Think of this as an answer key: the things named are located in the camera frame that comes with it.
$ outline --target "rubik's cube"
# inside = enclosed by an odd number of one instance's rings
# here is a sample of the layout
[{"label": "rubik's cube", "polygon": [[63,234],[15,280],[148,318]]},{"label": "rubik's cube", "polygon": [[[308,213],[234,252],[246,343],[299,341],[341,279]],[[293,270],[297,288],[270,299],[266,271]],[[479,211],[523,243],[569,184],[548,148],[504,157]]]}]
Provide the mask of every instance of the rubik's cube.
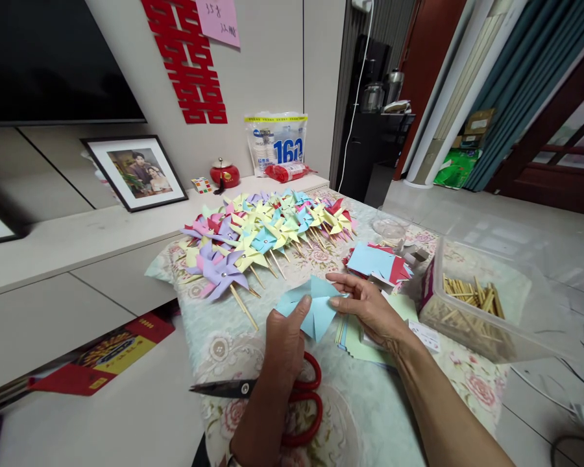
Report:
[{"label": "rubik's cube", "polygon": [[199,194],[207,193],[212,191],[212,187],[210,186],[210,181],[205,177],[193,178],[191,180],[195,184],[195,188],[199,192]]}]

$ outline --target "forearm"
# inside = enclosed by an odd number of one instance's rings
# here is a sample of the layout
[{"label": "forearm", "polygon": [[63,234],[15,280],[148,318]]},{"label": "forearm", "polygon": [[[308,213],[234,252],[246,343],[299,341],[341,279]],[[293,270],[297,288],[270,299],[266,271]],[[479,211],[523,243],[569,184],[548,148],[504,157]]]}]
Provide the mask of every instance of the forearm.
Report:
[{"label": "forearm", "polygon": [[423,346],[389,347],[431,467],[513,466]]},{"label": "forearm", "polygon": [[278,460],[292,384],[269,373],[258,379],[232,440],[231,451],[243,467],[270,467]]}]

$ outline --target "teal curtain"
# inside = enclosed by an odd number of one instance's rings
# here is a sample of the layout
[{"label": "teal curtain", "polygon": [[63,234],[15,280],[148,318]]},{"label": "teal curtain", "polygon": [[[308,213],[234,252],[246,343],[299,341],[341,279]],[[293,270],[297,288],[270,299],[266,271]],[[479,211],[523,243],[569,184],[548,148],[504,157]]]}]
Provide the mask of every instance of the teal curtain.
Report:
[{"label": "teal curtain", "polygon": [[584,0],[526,5],[472,107],[496,113],[465,188],[484,189],[582,48]]}]

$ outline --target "television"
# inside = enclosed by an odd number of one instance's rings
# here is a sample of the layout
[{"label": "television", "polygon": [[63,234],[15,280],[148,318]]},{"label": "television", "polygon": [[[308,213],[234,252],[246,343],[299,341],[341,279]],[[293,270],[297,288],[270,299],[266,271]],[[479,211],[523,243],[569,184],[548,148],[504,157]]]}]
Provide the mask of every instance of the television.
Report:
[{"label": "television", "polygon": [[0,0],[0,126],[146,122],[84,0]]}]

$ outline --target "white countertop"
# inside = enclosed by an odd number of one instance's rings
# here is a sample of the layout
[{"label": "white countertop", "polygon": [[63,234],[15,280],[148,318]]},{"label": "white countertop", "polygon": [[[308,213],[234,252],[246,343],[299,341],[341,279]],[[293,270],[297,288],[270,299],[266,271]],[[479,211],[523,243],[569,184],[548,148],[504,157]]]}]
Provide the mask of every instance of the white countertop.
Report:
[{"label": "white countertop", "polygon": [[[233,199],[240,193],[309,191],[325,185],[328,180],[314,174],[286,184],[249,176],[223,195]],[[183,223],[192,224],[204,204],[223,205],[222,197],[213,193],[200,195],[190,189],[188,197],[137,213],[113,206],[35,224],[26,238],[0,243],[0,293],[170,238]]]}]

